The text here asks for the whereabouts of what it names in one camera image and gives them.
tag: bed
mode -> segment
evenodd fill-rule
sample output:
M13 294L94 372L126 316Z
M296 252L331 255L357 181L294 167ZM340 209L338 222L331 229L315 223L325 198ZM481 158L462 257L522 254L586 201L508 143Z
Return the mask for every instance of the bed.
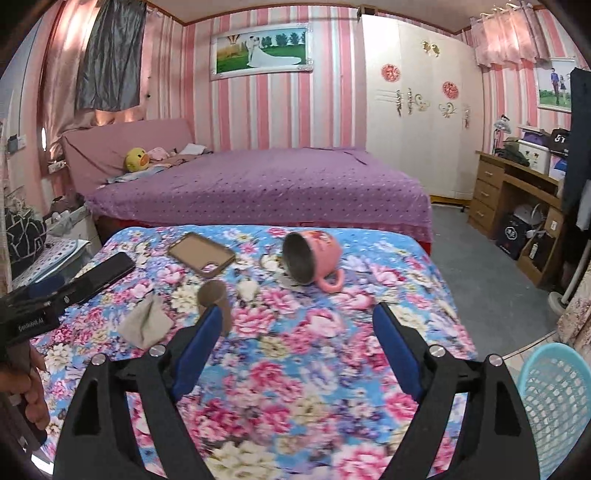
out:
M90 210L123 226L371 228L412 236L430 252L429 196L418 180L362 150L214 153L150 178L97 189L122 173L132 147L180 151L192 141L182 119L107 125L62 138L74 186Z
M346 282L341 293L328 295L315 286L291 284L282 270L282 239L292 230L176 226L115 234L85 270L118 251L135 260L136 270L84 306L69 308L59 329L34 342L48 367L42 373L51 414L43 447L48 457L54 457L65 412L92 355L142 354L118 336L116 327L147 292L162 297L174 321L167 341L195 323L202 279L166 252L185 233L197 232L237 253L222 274L233 301L233 329L217 343L193 392L178 403L214 476L377 479L416 404L400 390L373 334L373 306L387 302L403 324L456 356L475 359L474 345L437 268L413 239L330 229L343 247ZM236 299L244 278L260 287L250 302ZM464 406L458 395L432 473L450 462ZM130 394L129 408L144 463L162 475L138 397ZM260 475L247 475L253 471Z

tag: human hand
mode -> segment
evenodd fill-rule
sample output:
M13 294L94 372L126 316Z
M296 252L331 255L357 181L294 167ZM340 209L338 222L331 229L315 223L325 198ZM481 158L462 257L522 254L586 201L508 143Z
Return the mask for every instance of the human hand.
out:
M39 371L47 371L45 359L35 347L31 347L31 388L25 393L25 400L28 405L25 409L27 419L34 423L39 430L45 430L49 425L49 408L45 401L45 393L43 391L43 383L39 376Z
M22 394L27 402L25 415L38 429L49 425L49 410L45 402L43 383L37 369L45 371L43 356L31 347L31 371L29 375L7 365L0 365L0 392L9 395Z

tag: beige cloth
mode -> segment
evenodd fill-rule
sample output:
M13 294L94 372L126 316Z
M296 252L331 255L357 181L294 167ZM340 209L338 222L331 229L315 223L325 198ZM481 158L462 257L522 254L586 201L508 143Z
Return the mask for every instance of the beige cloth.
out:
M162 299L150 293L119 324L117 333L143 350L162 340L173 321L162 310Z
M558 334L591 365L591 264L558 321Z

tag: gray carpet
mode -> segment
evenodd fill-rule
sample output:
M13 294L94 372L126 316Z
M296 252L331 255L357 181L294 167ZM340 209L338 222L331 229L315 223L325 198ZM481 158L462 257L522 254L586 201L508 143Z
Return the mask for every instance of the gray carpet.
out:
M515 261L466 221L467 210L433 206L431 257L479 357L506 355L554 330L548 293L535 288Z

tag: ceiling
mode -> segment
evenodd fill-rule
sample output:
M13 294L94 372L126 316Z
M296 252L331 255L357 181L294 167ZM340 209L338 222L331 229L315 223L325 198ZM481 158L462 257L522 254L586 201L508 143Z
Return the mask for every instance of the ceiling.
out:
M165 12L183 23L190 23L205 17L265 5L277 5L278 0L150 0ZM310 0L290 0L286 4L310 4ZM438 25L452 32L470 24L470 17L482 11L490 11L495 5L503 5L503 0L333 0L331 4L360 5L367 3L396 14L413 17L427 23Z

